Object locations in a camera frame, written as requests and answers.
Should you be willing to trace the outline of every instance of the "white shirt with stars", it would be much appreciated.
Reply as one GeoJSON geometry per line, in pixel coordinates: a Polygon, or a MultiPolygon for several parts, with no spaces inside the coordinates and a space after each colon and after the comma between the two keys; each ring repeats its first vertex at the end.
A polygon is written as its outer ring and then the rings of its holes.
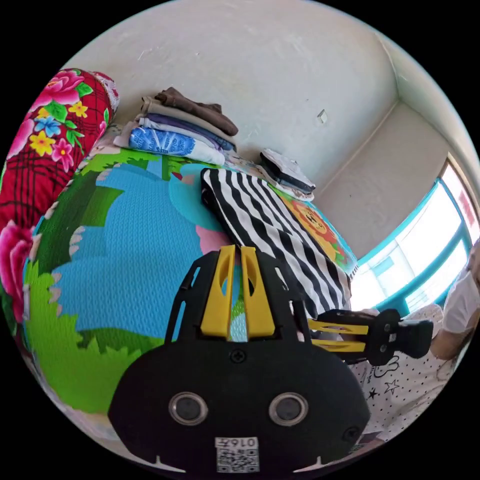
{"type": "MultiPolygon", "coordinates": [[[[404,320],[432,320],[434,337],[442,318],[442,309],[429,305],[404,320]]],[[[367,361],[351,365],[371,413],[363,435],[377,434],[377,439],[387,442],[406,429],[442,391],[453,367],[452,360],[439,360],[430,351],[418,359],[395,352],[385,366],[374,367],[367,361]]]]}

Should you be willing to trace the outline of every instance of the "zebra striped fabric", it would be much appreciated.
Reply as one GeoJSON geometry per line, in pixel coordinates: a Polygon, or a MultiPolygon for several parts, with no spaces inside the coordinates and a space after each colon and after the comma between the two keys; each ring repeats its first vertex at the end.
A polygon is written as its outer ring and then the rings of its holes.
{"type": "Polygon", "coordinates": [[[202,201],[237,246],[255,247],[290,267],[309,318],[348,307],[348,275],[325,255],[266,181],[205,168],[201,185],[202,201]]]}

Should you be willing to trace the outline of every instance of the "cartoon play mat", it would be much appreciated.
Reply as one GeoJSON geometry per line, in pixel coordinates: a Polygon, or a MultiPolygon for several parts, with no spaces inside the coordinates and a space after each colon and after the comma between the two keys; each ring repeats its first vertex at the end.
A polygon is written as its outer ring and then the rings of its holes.
{"type": "MultiPolygon", "coordinates": [[[[23,272],[35,363],[61,402],[90,414],[106,414],[127,367],[162,345],[192,262],[232,243],[202,204],[204,164],[116,150],[80,165],[34,230],[36,256],[23,272]]],[[[282,195],[348,269],[354,257],[322,214],[282,195]]],[[[231,317],[231,340],[246,341],[239,262],[231,317]]]]}

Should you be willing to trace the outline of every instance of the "black border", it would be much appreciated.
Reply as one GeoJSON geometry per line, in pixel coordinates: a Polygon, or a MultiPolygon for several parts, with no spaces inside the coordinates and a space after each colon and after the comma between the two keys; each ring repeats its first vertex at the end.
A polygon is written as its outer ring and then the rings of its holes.
{"type": "MultiPolygon", "coordinates": [[[[11,3],[8,13],[5,11],[2,29],[3,158],[25,112],[52,75],[100,33],[158,3],[162,2],[63,2],[55,6],[39,4],[35,8],[28,8],[21,2],[11,3]],[[56,41],[62,37],[68,40],[56,41]],[[31,53],[32,47],[36,56],[31,53]],[[32,89],[34,84],[37,84],[37,91],[32,89]]],[[[450,98],[478,147],[479,136],[475,129],[478,26],[473,9],[469,8],[471,4],[456,1],[427,6],[407,0],[324,3],[371,25],[412,55],[450,98]]],[[[181,32],[181,19],[178,21],[181,32]]],[[[111,478],[118,474],[122,478],[130,475],[153,478],[145,469],[105,451],[60,413],[27,370],[6,322],[0,321],[0,324],[1,413],[5,443],[2,468],[11,470],[13,467],[21,476],[111,478]]],[[[330,471],[335,471],[330,475],[332,479],[361,474],[375,478],[419,472],[428,476],[447,475],[448,470],[458,472],[469,466],[474,446],[478,444],[478,402],[472,396],[478,378],[474,368],[478,349],[477,333],[438,399],[405,433],[359,462],[345,468],[342,465],[326,467],[308,477],[330,471]]]]}

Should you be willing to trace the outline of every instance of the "bright window light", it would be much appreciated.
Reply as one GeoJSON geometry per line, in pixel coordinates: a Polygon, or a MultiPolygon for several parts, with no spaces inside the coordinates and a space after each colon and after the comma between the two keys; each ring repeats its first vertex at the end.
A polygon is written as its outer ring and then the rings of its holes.
{"type": "MultiPolygon", "coordinates": [[[[370,309],[414,281],[449,245],[462,220],[472,243],[480,237],[478,218],[455,170],[447,165],[441,178],[448,190],[438,183],[413,220],[359,267],[351,283],[352,310],[370,309]]],[[[467,255],[465,244],[461,241],[441,267],[405,298],[410,312],[435,302],[455,280],[467,261],[467,255]]]]}
{"type": "Polygon", "coordinates": [[[467,263],[467,251],[460,241],[443,265],[405,300],[410,313],[433,303],[457,278],[467,263]]]}

